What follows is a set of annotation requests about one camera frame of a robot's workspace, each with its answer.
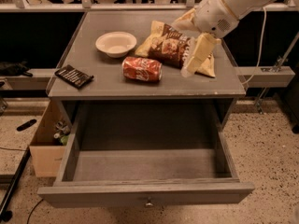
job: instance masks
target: gray tabletop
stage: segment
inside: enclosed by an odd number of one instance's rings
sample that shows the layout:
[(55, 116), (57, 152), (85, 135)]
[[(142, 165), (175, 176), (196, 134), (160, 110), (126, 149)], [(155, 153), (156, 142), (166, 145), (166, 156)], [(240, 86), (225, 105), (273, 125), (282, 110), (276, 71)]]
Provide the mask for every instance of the gray tabletop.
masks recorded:
[[(171, 24), (183, 10), (99, 11), (87, 13), (78, 35), (64, 61), (80, 71), (93, 75), (91, 83), (80, 90), (56, 78), (49, 93), (52, 99), (159, 99), (159, 98), (221, 98), (245, 95), (235, 68), (222, 45), (214, 49), (216, 77), (195, 75), (184, 78), (179, 69), (163, 65), (159, 83), (130, 80), (123, 76), (124, 58), (109, 58), (95, 47), (96, 39), (105, 33), (124, 31), (137, 38), (137, 48), (150, 35), (153, 20)], [(198, 33), (187, 33), (198, 36)], [(134, 55), (133, 49), (128, 55)]]

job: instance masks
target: white bowl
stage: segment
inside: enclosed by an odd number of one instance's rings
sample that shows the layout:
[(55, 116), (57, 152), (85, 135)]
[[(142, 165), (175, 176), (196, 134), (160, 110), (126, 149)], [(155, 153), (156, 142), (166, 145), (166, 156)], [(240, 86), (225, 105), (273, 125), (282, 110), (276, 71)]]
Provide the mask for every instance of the white bowl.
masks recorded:
[(113, 32), (97, 38), (95, 46), (109, 57), (125, 56), (137, 43), (136, 38), (125, 32)]

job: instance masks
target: white cable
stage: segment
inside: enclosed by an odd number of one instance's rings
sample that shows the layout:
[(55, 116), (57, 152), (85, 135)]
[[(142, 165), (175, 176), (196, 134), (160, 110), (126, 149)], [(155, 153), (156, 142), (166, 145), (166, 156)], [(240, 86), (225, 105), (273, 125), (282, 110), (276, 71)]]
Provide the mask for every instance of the white cable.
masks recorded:
[(259, 48), (259, 57), (258, 57), (258, 62), (253, 70), (253, 73), (251, 75), (251, 77), (249, 77), (248, 80), (244, 81), (242, 83), (242, 85), (245, 85), (246, 83), (250, 82), (252, 80), (252, 78), (254, 77), (255, 75), (255, 72), (257, 70), (257, 68), (259, 67), (260, 65), (260, 60), (261, 60), (261, 55), (262, 55), (262, 47), (263, 47), (263, 32), (264, 32), (264, 27), (265, 27), (265, 22), (267, 20), (267, 11), (265, 9), (265, 7), (263, 7), (263, 14), (264, 14), (264, 17), (263, 17), (263, 28), (262, 28), (262, 32), (261, 32), (261, 39), (260, 39), (260, 48)]

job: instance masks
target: red can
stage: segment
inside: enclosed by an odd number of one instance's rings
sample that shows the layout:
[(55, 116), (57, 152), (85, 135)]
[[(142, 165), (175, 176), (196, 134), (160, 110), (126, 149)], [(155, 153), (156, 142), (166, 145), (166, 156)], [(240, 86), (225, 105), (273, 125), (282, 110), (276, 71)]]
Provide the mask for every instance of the red can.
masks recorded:
[(131, 79), (157, 82), (162, 76), (162, 64), (152, 59), (129, 56), (122, 62), (122, 72)]

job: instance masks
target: cardboard box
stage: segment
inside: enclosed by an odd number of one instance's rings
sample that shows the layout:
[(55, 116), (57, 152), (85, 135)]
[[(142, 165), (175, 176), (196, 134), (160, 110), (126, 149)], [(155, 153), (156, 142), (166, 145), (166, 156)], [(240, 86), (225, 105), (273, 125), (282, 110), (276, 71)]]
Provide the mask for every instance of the cardboard box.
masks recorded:
[(53, 136), (55, 125), (61, 118), (58, 106), (50, 102), (30, 145), (32, 162), (38, 177), (54, 177), (59, 170), (65, 147), (59, 146)]

